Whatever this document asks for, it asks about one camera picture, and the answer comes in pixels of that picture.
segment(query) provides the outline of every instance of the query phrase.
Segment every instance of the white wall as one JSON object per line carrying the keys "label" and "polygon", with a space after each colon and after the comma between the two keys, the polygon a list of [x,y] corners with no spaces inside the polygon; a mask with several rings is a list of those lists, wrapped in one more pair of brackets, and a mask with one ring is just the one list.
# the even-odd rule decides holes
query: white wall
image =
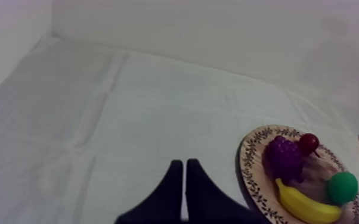
{"label": "white wall", "polygon": [[0,0],[0,82],[51,29],[52,0]]}
{"label": "white wall", "polygon": [[359,108],[359,0],[55,0],[53,26]]}

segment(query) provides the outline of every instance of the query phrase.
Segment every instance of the plate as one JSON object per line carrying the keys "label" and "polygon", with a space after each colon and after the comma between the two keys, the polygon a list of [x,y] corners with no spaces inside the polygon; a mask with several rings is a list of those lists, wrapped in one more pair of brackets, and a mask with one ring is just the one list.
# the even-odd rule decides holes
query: plate
{"label": "plate", "polygon": [[[292,127],[282,125],[261,126],[245,136],[239,149],[239,168],[242,182],[250,197],[263,215],[275,224],[305,223],[288,213],[278,200],[278,189],[271,172],[265,169],[263,152],[265,147],[277,135],[288,140],[298,141],[304,133]],[[289,185],[297,188],[306,196],[321,203],[330,204],[326,195],[326,182],[337,172],[347,171],[324,145],[320,145],[316,152],[320,158],[311,154],[305,158],[302,172],[304,181],[291,181]],[[359,193],[356,198],[343,205],[341,218],[337,224],[359,224]]]}

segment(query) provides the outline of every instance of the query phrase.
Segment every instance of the red fruit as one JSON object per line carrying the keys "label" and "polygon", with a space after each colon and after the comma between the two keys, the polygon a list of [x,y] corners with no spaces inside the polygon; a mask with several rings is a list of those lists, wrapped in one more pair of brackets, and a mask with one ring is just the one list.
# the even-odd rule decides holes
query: red fruit
{"label": "red fruit", "polygon": [[318,138],[311,133],[302,135],[298,143],[299,149],[301,150],[303,156],[308,156],[313,153],[317,149],[318,145]]}

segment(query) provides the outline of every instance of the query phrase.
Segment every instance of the table surface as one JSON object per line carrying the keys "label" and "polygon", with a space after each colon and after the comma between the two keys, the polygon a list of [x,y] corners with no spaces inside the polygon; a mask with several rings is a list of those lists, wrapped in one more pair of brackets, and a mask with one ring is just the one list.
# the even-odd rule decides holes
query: table surface
{"label": "table surface", "polygon": [[[48,51],[56,43],[59,51]],[[84,64],[80,53],[93,52],[87,46],[73,53],[71,45],[38,46],[0,86],[0,223],[113,223],[152,192],[173,159],[198,158],[229,197],[247,206],[235,157],[243,137],[262,125],[316,134],[359,181],[359,111],[225,71],[100,46],[91,55],[97,60],[71,71],[64,63]],[[95,69],[104,70],[100,77],[86,76]],[[33,70],[44,73],[34,78]],[[51,76],[78,71],[80,80]]]}

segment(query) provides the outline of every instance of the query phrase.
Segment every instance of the yellow banana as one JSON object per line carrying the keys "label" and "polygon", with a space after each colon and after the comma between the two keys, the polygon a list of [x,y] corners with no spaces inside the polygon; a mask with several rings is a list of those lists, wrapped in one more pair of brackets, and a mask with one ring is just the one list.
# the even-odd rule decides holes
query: yellow banana
{"label": "yellow banana", "polygon": [[295,188],[286,186],[276,179],[280,190],[280,201],[291,214],[310,224],[333,223],[339,219],[342,210],[338,206],[322,204],[308,198]]}

